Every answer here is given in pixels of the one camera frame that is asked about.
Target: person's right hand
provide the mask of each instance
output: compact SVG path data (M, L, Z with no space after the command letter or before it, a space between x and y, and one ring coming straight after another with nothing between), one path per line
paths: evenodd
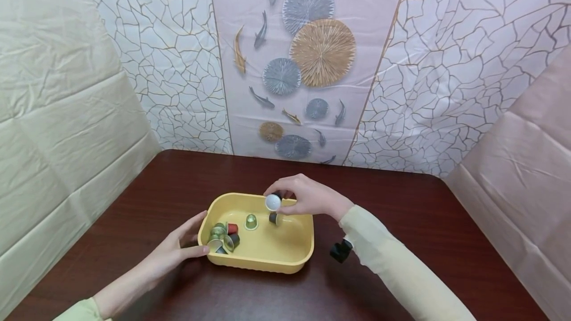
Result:
M279 191L283 198L290 198L293 194L297 198L295 205L278 209L278 213L285 215L328 214L339 222L354 206L349 198L303 174L277 180L268 187L264 196L276 191Z

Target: light green sleeve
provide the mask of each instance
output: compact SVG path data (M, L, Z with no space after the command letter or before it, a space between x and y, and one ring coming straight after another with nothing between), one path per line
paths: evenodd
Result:
M462 301L370 212L353 206L339 222L362 265L417 321L476 321Z
M93 298L82 300L56 317L54 321L103 321Z

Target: wall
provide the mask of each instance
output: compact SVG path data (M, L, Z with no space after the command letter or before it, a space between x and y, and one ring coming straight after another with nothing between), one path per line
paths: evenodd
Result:
M571 46L446 183L552 321L571 315Z
M571 40L571 0L402 0L349 166L445 177Z
M270 140L309 141L302 161L335 156L331 163L439 177L571 39L571 0L334 0L333 18L356 42L352 65L330 86L301 82L281 96L264 86L263 72L296 41L283 23L285 0L95 1L163 148L284 159L258 133L274 122L281 129L272 125ZM263 10L266 42L256 49ZM245 74L233 62L242 25ZM261 106L249 87L275 107ZM314 98L328 103L323 120L304 113ZM339 99L346 118L335 125Z
M0 320L159 151L92 0L0 0Z

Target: black clip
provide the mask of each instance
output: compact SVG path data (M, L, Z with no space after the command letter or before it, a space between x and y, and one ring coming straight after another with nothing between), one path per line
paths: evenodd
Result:
M333 257L334 260L342 263L349 257L351 250L353 250L353 245L346 239L343 239L341 243L335 243L333 247L331 247L329 255Z

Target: beige cloth backdrop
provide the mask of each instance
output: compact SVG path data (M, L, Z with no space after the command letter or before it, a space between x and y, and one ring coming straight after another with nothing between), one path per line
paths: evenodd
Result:
M571 320L571 46L446 179L552 321Z
M0 0L0 72L3 320L159 146L92 0Z

